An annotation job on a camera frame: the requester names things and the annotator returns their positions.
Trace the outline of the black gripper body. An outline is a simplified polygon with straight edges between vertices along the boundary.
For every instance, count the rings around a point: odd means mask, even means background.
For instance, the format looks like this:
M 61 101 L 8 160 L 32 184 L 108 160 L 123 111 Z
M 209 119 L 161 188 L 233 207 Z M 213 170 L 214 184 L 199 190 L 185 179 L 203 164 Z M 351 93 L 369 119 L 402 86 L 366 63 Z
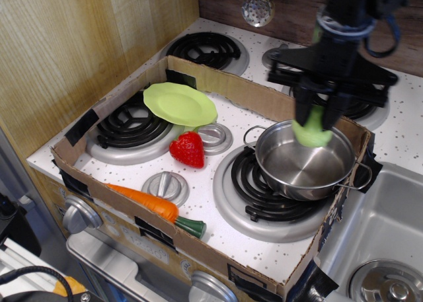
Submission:
M 324 35 L 306 48 L 290 48 L 271 57 L 268 80 L 287 86 L 304 86 L 327 96 L 346 94 L 354 101 L 383 106 L 394 73 L 360 55 L 358 43 Z

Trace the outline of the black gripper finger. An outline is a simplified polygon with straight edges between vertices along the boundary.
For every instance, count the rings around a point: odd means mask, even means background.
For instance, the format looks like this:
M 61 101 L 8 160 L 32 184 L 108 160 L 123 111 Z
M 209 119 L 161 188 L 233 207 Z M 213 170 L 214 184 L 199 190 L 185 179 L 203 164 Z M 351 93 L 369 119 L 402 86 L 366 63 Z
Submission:
M 334 93 L 328 97 L 322 119 L 324 130 L 331 130 L 350 107 L 353 96 L 348 93 Z
M 310 78 L 303 77 L 299 84 L 294 86 L 295 120 L 300 126 L 307 122 L 313 105 L 314 90 Z

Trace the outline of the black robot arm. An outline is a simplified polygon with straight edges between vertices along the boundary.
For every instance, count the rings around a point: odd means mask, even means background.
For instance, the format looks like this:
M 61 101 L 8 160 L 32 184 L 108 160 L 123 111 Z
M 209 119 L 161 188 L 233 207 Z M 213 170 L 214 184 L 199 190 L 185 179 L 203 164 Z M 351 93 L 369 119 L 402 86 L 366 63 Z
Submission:
M 398 77 L 360 55 L 363 46 L 375 58 L 391 55 L 401 33 L 394 11 L 408 0 L 327 0 L 317 12 L 317 40 L 306 48 L 284 49 L 272 57 L 268 80 L 295 89 L 295 120 L 304 126 L 319 94 L 327 96 L 320 122 L 330 130 L 353 102 L 383 107 Z M 373 51 L 369 36 L 385 20 L 393 45 Z

